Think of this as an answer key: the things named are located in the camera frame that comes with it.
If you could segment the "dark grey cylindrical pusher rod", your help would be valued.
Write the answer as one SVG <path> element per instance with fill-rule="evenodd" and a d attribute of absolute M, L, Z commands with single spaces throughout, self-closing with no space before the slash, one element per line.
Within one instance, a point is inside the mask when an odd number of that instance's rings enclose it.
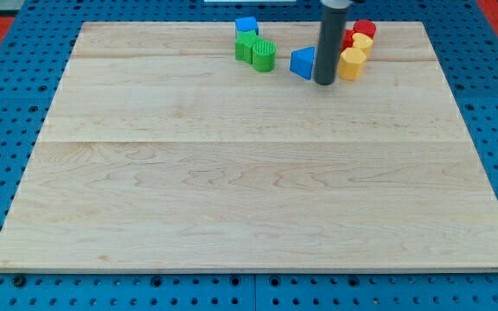
<path fill-rule="evenodd" d="M 314 67 L 314 81 L 329 86 L 335 81 L 345 25 L 352 0 L 323 0 Z"/>

